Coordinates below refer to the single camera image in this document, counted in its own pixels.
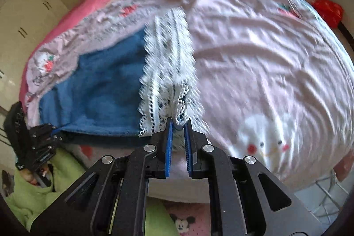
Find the left hand red nails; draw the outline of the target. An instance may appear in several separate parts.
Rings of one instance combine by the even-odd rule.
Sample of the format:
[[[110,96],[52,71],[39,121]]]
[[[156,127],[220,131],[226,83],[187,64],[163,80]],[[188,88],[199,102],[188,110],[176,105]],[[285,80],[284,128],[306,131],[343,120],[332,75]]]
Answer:
[[[48,172],[49,172],[49,166],[47,164],[42,165],[40,168],[40,175],[46,176]],[[35,186],[39,185],[38,180],[35,178],[34,174],[30,170],[25,168],[20,170],[19,173],[21,177],[25,179],[28,183]]]

